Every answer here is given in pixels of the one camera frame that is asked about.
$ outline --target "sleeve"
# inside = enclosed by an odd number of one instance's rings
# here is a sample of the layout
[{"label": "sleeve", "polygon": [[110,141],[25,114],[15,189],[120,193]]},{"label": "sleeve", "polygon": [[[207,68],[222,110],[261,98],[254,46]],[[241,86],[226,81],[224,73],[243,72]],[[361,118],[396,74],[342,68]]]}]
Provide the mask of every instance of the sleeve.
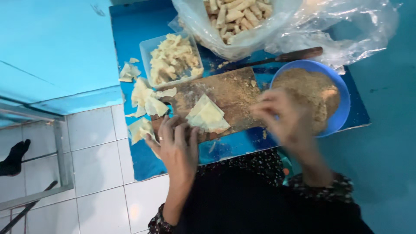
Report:
[{"label": "sleeve", "polygon": [[339,173],[335,173],[334,181],[327,187],[308,186],[303,182],[302,174],[297,174],[288,181],[288,186],[292,188],[293,191],[299,193],[300,196],[316,201],[329,202],[341,201],[345,203],[354,203],[351,196],[353,190],[352,185],[350,178]]},{"label": "sleeve", "polygon": [[155,217],[150,220],[148,224],[150,234],[169,234],[173,232],[174,226],[170,225],[163,218],[162,212],[165,204],[163,203],[156,214]]}]

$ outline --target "hand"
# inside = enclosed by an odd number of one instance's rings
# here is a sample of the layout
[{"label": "hand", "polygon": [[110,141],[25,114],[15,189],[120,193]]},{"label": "hand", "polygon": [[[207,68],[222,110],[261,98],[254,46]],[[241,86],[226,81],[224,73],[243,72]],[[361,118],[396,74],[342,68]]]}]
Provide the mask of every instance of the hand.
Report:
[{"label": "hand", "polygon": [[259,99],[251,107],[253,115],[262,119],[280,143],[294,154],[302,166],[305,183],[313,187],[330,185],[333,173],[316,146],[310,110],[298,105],[281,89],[268,90]]},{"label": "hand", "polygon": [[259,100],[251,107],[253,115],[266,123],[282,145],[297,155],[316,150],[311,128],[312,115],[308,108],[298,105],[280,89],[264,92]]},{"label": "hand", "polygon": [[159,137],[163,137],[160,144],[152,140],[149,134],[146,135],[146,143],[160,156],[169,173],[169,192],[163,207],[163,217],[173,226],[177,225],[191,191],[199,155],[198,128],[192,129],[187,144],[185,139],[185,130],[189,128],[187,123],[176,126],[173,131],[178,119],[178,116],[171,119],[167,115],[164,117],[158,132]]},{"label": "hand", "polygon": [[146,143],[157,153],[165,164],[171,187],[192,186],[198,165],[198,128],[192,129],[191,137],[187,144],[185,130],[189,128],[187,123],[173,127],[179,120],[179,116],[169,118],[165,115],[158,135],[163,137],[160,144],[152,140],[149,134],[146,135]]}]

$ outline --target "clear plastic container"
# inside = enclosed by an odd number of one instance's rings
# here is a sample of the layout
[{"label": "clear plastic container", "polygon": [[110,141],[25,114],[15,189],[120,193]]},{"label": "clear plastic container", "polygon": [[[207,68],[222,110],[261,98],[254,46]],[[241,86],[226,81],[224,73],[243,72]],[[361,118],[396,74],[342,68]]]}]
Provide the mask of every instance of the clear plastic container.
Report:
[{"label": "clear plastic container", "polygon": [[[181,35],[182,38],[186,38],[186,37],[189,36],[189,42],[191,43],[191,46],[194,49],[194,51],[195,51],[195,53],[196,53],[196,55],[198,56],[198,59],[199,59],[199,65],[198,65],[197,68],[203,68],[201,56],[199,55],[198,47],[196,46],[195,39],[193,38],[193,36],[188,35],[186,32],[177,32],[177,33],[174,33],[174,35]],[[175,80],[175,81],[171,81],[171,82],[166,82],[166,83],[159,84],[159,85],[154,84],[154,82],[153,82],[153,80],[150,76],[150,70],[152,68],[151,65],[150,65],[150,60],[152,59],[152,56],[150,55],[150,52],[157,49],[158,45],[164,40],[166,40],[166,35],[142,41],[139,45],[140,46],[140,52],[141,52],[141,59],[143,60],[143,66],[144,66],[144,69],[146,71],[146,76],[147,76],[147,80],[149,81],[149,84],[152,87],[154,87],[155,89],[160,89],[160,88],[163,88],[163,87],[176,85],[176,84],[180,84],[180,83],[187,82],[187,81],[190,81],[190,80],[195,80],[195,79],[201,78],[202,73],[200,75],[190,76],[192,69],[188,68],[185,71],[185,75],[189,75],[189,77],[187,77],[187,78],[183,78],[183,79],[179,79],[179,80]]]}]

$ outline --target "brown crumb mixture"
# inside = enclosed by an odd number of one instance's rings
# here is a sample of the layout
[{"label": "brown crumb mixture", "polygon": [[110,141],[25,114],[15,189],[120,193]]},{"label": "brown crumb mixture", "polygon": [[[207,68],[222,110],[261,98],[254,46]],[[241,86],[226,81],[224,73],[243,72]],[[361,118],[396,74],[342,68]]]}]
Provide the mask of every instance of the brown crumb mixture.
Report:
[{"label": "brown crumb mixture", "polygon": [[272,88],[283,88],[299,104],[311,107],[315,134],[325,130],[327,120],[338,109],[340,102],[338,88],[328,76],[302,68],[284,71],[274,80]]}]

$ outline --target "foot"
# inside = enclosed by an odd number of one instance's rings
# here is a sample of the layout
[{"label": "foot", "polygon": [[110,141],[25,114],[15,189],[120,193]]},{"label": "foot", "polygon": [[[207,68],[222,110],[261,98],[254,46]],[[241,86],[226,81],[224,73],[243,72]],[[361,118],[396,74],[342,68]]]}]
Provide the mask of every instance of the foot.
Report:
[{"label": "foot", "polygon": [[22,170],[22,158],[29,149],[30,140],[19,142],[10,150],[9,156],[0,162],[0,176],[15,176]]}]

